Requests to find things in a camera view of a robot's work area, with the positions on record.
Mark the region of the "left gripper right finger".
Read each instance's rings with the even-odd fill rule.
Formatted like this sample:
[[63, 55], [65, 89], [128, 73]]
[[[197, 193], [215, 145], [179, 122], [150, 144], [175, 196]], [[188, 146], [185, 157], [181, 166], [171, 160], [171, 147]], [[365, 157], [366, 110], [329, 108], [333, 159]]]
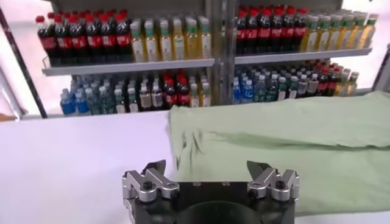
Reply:
[[268, 163], [247, 161], [252, 181], [247, 183], [247, 193], [255, 199], [271, 197], [273, 200], [287, 202], [299, 199], [300, 176], [295, 170], [286, 169], [280, 173]]

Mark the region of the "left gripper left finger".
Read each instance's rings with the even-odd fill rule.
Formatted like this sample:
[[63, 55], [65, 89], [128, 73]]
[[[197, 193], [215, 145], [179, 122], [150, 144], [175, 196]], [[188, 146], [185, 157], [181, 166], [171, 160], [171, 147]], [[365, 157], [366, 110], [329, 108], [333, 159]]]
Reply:
[[126, 171], [122, 176], [122, 198], [126, 208], [136, 198], [142, 203], [152, 203], [158, 196], [172, 200], [179, 195], [180, 184], [164, 176], [166, 160], [148, 163], [141, 173]]

